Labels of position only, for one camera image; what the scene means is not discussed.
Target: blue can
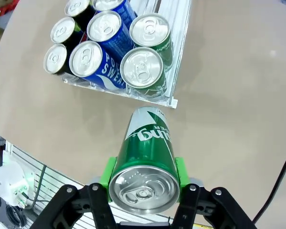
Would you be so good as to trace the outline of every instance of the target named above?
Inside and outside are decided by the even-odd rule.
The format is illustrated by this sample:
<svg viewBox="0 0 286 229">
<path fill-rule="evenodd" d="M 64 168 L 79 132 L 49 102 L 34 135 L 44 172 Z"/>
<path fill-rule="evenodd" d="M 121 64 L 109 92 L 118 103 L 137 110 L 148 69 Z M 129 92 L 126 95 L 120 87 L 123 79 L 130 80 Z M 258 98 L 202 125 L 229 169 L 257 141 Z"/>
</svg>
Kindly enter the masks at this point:
<svg viewBox="0 0 286 229">
<path fill-rule="evenodd" d="M 118 62 L 134 47 L 120 15 L 111 10 L 95 15 L 88 24 L 87 34 L 90 40 L 98 42 Z"/>
<path fill-rule="evenodd" d="M 137 17 L 136 13 L 130 6 L 129 0 L 94 0 L 93 7 L 97 12 L 112 10 L 117 12 L 122 21 L 125 23 L 127 29 L 130 28 L 132 21 Z"/>
<path fill-rule="evenodd" d="M 74 75 L 105 90 L 126 88 L 120 65 L 96 42 L 85 41 L 77 45 L 71 52 L 69 66 Z"/>
</svg>

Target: silver can top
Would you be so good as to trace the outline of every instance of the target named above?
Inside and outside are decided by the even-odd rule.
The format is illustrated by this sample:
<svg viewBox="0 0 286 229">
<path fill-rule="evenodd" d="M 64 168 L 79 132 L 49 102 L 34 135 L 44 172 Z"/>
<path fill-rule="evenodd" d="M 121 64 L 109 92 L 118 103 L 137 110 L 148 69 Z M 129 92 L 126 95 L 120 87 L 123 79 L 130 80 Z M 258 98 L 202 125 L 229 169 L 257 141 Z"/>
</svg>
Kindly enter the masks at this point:
<svg viewBox="0 0 286 229">
<path fill-rule="evenodd" d="M 62 43 L 73 33 L 75 21 L 73 18 L 65 17 L 60 19 L 51 30 L 51 40 L 54 43 Z"/>
<path fill-rule="evenodd" d="M 85 41 L 77 45 L 72 51 L 69 66 L 72 73 L 78 77 L 93 74 L 101 65 L 102 49 L 98 43 Z"/>
<path fill-rule="evenodd" d="M 155 50 L 139 47 L 123 57 L 120 71 L 123 80 L 131 87 L 146 88 L 162 75 L 163 61 Z"/>
<path fill-rule="evenodd" d="M 95 42 L 104 42 L 113 37 L 122 25 L 117 12 L 103 11 L 96 14 L 87 26 L 88 37 Z"/>
<path fill-rule="evenodd" d="M 90 0 L 69 0 L 65 7 L 65 14 L 70 17 L 79 15 L 89 4 Z"/>
<path fill-rule="evenodd" d="M 116 205 L 140 215 L 157 214 L 169 209 L 179 198 L 177 180 L 153 166 L 134 166 L 115 175 L 109 194 Z"/>
<path fill-rule="evenodd" d="M 49 48 L 43 59 L 43 68 L 46 72 L 55 74 L 65 64 L 67 49 L 63 44 L 55 44 Z"/>
<path fill-rule="evenodd" d="M 119 6 L 124 0 L 94 0 L 93 8 L 97 11 L 112 10 Z"/>
<path fill-rule="evenodd" d="M 133 20 L 129 28 L 132 40 L 145 47 L 162 43 L 170 34 L 168 21 L 157 13 L 146 14 Z"/>
</svg>

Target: green gripper pad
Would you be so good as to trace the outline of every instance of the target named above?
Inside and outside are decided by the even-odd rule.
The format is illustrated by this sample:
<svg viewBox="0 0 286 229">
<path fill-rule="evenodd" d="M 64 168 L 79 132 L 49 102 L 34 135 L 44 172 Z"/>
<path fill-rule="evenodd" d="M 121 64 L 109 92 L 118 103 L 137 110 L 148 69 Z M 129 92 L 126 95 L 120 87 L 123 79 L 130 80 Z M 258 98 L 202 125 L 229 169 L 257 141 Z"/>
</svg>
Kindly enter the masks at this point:
<svg viewBox="0 0 286 229">
<path fill-rule="evenodd" d="M 110 157 L 108 162 L 107 162 L 107 165 L 105 167 L 105 170 L 101 176 L 101 179 L 100 179 L 100 184 L 106 189 L 107 191 L 107 198 L 108 198 L 108 203 L 111 203 L 112 200 L 110 198 L 110 195 L 109 195 L 109 182 L 110 182 L 110 178 L 111 178 L 111 174 L 113 172 L 113 169 L 114 169 L 114 166 L 115 166 L 115 163 L 116 163 L 116 157 Z"/>
<path fill-rule="evenodd" d="M 187 175 L 184 159 L 182 157 L 175 157 L 177 172 L 179 176 L 180 195 L 183 192 L 185 186 L 190 183 L 190 178 Z"/>
</svg>

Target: table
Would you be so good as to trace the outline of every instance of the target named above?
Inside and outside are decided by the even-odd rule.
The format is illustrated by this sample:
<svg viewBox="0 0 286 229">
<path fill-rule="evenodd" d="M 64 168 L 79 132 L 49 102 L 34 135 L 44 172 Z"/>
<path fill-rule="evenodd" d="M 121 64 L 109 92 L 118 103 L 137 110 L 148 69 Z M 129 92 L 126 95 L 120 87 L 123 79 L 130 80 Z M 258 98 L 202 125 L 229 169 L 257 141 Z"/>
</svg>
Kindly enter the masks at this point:
<svg viewBox="0 0 286 229">
<path fill-rule="evenodd" d="M 0 42 L 0 135 L 86 183 L 118 154 L 132 112 L 147 103 L 46 74 L 48 32 L 65 2 L 22 0 L 11 17 Z M 175 96 L 176 110 L 161 108 L 175 155 L 253 218 L 286 159 L 286 6 L 193 0 Z M 257 226 L 286 227 L 286 177 Z"/>
</svg>

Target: can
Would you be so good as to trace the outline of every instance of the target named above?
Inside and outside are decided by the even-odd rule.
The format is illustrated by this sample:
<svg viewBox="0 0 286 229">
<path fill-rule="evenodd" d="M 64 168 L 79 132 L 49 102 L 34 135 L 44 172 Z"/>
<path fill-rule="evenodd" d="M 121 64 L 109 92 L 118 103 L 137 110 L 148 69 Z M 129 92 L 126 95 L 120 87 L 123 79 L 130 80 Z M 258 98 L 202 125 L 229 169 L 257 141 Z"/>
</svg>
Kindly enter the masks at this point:
<svg viewBox="0 0 286 229">
<path fill-rule="evenodd" d="M 165 115 L 137 109 L 129 122 L 109 183 L 113 202 L 131 213 L 157 214 L 179 198 L 179 176 Z"/>
<path fill-rule="evenodd" d="M 129 29 L 130 36 L 137 46 L 156 50 L 163 59 L 165 70 L 173 64 L 173 43 L 168 21 L 157 13 L 137 17 Z"/>
<path fill-rule="evenodd" d="M 118 62 L 134 46 L 120 15 L 112 10 L 95 15 L 88 24 L 87 34 L 90 40 L 98 42 Z"/>
<path fill-rule="evenodd" d="M 85 41 L 72 51 L 69 60 L 72 73 L 99 87 L 115 91 L 126 87 L 120 65 L 98 43 Z"/>
<path fill-rule="evenodd" d="M 55 44 L 44 56 L 43 68 L 47 73 L 60 76 L 66 83 L 90 86 L 90 82 L 76 77 L 69 67 L 70 53 L 63 44 Z"/>
<path fill-rule="evenodd" d="M 130 28 L 132 21 L 136 18 L 136 14 L 130 6 L 129 0 L 94 0 L 93 7 L 97 12 L 112 10 L 117 12 L 127 29 Z"/>
<path fill-rule="evenodd" d="M 64 44 L 69 50 L 80 43 L 82 36 L 83 32 L 71 17 L 60 19 L 51 30 L 51 40 L 55 44 Z"/>
<path fill-rule="evenodd" d="M 151 48 L 139 47 L 129 51 L 121 62 L 121 76 L 147 99 L 162 97 L 167 89 L 163 61 Z"/>
<path fill-rule="evenodd" d="M 69 0 L 65 7 L 65 14 L 72 17 L 82 31 L 87 31 L 87 26 L 95 14 L 91 0 Z"/>
</svg>

